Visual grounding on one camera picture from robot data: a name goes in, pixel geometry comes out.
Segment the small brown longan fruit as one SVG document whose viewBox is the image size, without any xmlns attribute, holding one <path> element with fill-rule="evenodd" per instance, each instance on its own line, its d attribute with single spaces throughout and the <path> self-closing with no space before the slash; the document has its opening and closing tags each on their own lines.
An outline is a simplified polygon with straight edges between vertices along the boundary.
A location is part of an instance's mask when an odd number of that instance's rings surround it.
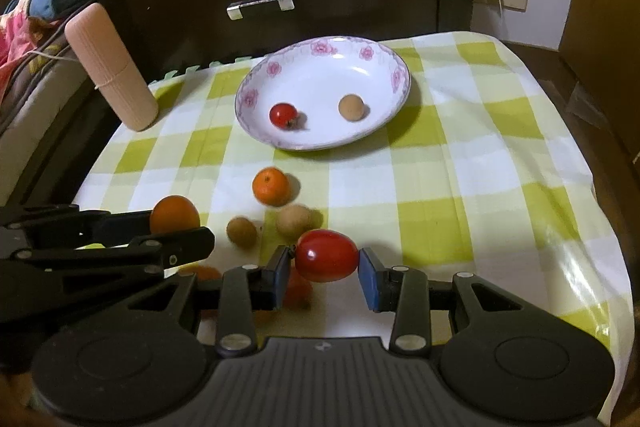
<svg viewBox="0 0 640 427">
<path fill-rule="evenodd" d="M 346 94 L 338 102 L 338 113 L 347 121 L 360 121 L 366 113 L 366 104 L 356 94 Z"/>
</svg>

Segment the pink ribbed cylinder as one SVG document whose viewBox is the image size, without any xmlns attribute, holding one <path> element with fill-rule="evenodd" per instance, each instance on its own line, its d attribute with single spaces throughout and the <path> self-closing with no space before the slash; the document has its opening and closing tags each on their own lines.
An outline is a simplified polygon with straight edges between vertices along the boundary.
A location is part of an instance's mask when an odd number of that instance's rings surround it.
<svg viewBox="0 0 640 427">
<path fill-rule="evenodd" d="M 91 3 L 68 20 L 65 37 L 96 89 L 132 131 L 153 124 L 158 103 L 106 9 Z"/>
</svg>

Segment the small red cherry tomato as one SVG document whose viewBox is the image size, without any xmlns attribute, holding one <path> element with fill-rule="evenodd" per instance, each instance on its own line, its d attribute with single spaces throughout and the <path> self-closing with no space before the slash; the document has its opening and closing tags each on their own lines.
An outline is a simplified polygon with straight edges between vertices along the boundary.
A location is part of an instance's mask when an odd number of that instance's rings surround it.
<svg viewBox="0 0 640 427">
<path fill-rule="evenodd" d="M 283 130 L 295 129 L 298 126 L 299 113 L 295 106 L 288 103 L 273 105 L 269 111 L 269 120 L 274 127 Z"/>
</svg>

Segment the pink patterned fabric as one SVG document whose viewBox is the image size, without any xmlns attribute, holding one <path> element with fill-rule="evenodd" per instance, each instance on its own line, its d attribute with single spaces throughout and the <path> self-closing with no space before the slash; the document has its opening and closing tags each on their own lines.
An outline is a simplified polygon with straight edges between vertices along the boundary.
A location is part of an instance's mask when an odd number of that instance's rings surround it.
<svg viewBox="0 0 640 427">
<path fill-rule="evenodd" d="M 29 15 L 32 0 L 17 0 L 17 5 L 1 15 L 0 95 L 4 98 L 14 69 L 55 32 L 60 22 L 48 22 Z"/>
</svg>

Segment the white floral rimmed bowl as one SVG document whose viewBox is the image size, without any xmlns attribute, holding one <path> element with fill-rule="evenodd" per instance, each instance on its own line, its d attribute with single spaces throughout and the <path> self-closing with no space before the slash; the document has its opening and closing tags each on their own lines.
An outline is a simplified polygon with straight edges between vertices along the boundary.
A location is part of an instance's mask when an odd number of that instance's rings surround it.
<svg viewBox="0 0 640 427">
<path fill-rule="evenodd" d="M 412 79 L 388 46 L 359 37 L 321 37 L 291 44 L 258 62 L 242 80 L 235 117 L 252 138 L 280 150 L 325 150 L 355 142 L 387 124 L 405 105 Z M 347 121 L 338 102 L 356 94 L 366 104 L 360 121 Z M 288 103 L 298 126 L 269 120 L 273 105 Z"/>
</svg>

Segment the brown wooden door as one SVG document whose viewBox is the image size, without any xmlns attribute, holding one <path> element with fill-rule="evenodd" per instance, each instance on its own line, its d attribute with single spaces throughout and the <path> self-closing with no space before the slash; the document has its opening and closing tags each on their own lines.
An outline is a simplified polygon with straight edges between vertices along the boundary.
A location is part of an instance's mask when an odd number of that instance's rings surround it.
<svg viewBox="0 0 640 427">
<path fill-rule="evenodd" d="M 572 0 L 560 53 L 639 160 L 639 0 Z"/>
</svg>

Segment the green foam mat edge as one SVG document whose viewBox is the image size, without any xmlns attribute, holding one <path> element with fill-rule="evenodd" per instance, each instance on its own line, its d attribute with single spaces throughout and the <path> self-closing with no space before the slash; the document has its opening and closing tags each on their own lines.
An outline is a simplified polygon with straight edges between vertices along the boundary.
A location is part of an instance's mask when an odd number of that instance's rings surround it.
<svg viewBox="0 0 640 427">
<path fill-rule="evenodd" d="M 157 80 L 153 80 L 153 83 L 157 83 L 160 81 L 171 80 L 180 76 L 190 75 L 194 72 L 201 72 L 202 70 L 215 69 L 219 67 L 227 67 L 227 66 L 235 66 L 235 65 L 252 65 L 256 61 L 256 57 L 252 56 L 240 56 L 235 58 L 232 61 L 221 62 L 221 61 L 211 61 L 205 65 L 192 65 L 185 67 L 183 69 L 171 69 L 168 72 L 165 72 L 163 77 L 158 78 Z"/>
</svg>

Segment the large red tomato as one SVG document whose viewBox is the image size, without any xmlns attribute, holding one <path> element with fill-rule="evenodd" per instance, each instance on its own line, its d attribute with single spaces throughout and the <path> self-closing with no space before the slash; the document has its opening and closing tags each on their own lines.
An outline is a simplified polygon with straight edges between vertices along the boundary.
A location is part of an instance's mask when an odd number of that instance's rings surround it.
<svg viewBox="0 0 640 427">
<path fill-rule="evenodd" d="M 314 283 L 330 283 L 349 277 L 359 265 L 356 244 L 332 230 L 305 232 L 295 246 L 298 274 Z"/>
</svg>

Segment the green white checkered tablecloth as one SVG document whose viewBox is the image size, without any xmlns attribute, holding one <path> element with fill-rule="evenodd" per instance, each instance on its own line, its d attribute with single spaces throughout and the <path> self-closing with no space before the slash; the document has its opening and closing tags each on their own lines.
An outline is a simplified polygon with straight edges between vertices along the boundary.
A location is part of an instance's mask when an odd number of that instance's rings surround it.
<svg viewBox="0 0 640 427">
<path fill-rule="evenodd" d="M 296 202 L 372 248 L 386 265 L 433 280 L 471 271 L 598 338 L 622 383 L 634 342 L 620 243 L 570 130 L 523 62 L 470 32 L 397 40 L 413 77 L 386 126 L 338 150 L 291 153 L 253 140 L 234 116 L 248 65 L 152 84 L 153 127 L 118 129 L 77 195 L 84 209 L 143 210 L 180 194 L 216 236 L 209 264 L 265 262 L 276 212 L 257 202 L 256 173 L 292 178 Z M 227 236 L 245 217 L 253 248 Z"/>
</svg>

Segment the orange fruit under gripper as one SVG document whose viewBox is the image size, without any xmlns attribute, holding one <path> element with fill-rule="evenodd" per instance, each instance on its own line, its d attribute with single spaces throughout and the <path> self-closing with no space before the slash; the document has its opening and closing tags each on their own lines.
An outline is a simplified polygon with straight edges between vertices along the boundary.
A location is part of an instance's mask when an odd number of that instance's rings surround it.
<svg viewBox="0 0 640 427">
<path fill-rule="evenodd" d="M 201 265 L 201 263 L 190 263 L 183 265 L 178 269 L 180 277 L 194 277 L 198 282 L 219 281 L 222 274 L 210 265 Z"/>
</svg>

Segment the pale brown longan fruit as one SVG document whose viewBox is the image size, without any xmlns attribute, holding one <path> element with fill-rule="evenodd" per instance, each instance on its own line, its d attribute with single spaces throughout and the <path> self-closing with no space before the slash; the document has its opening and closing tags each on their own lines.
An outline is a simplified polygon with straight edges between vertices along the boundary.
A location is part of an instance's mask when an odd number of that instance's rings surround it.
<svg viewBox="0 0 640 427">
<path fill-rule="evenodd" d="M 314 228 L 314 212 L 304 205 L 289 205 L 278 212 L 276 228 L 286 239 L 296 239 Z"/>
</svg>

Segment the red tomato under gripper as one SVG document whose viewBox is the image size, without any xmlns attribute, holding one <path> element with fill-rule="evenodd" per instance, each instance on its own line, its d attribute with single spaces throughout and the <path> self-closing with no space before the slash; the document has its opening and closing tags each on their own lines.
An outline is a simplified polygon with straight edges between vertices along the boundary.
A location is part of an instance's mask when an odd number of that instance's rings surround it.
<svg viewBox="0 0 640 427">
<path fill-rule="evenodd" d="M 290 269 L 288 287 L 286 288 L 283 306 L 290 310 L 308 309 L 311 305 L 312 286 L 296 270 L 294 265 Z"/>
</svg>

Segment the small orange tangerine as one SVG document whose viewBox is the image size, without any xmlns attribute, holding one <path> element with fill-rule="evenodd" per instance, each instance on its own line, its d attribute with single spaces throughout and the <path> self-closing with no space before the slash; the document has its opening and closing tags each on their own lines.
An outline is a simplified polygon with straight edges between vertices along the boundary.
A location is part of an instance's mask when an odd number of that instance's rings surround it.
<svg viewBox="0 0 640 427">
<path fill-rule="evenodd" d="M 291 185 L 285 173 L 276 167 L 267 167 L 254 176 L 252 191 L 258 202 L 272 207 L 286 205 L 291 199 Z"/>
</svg>

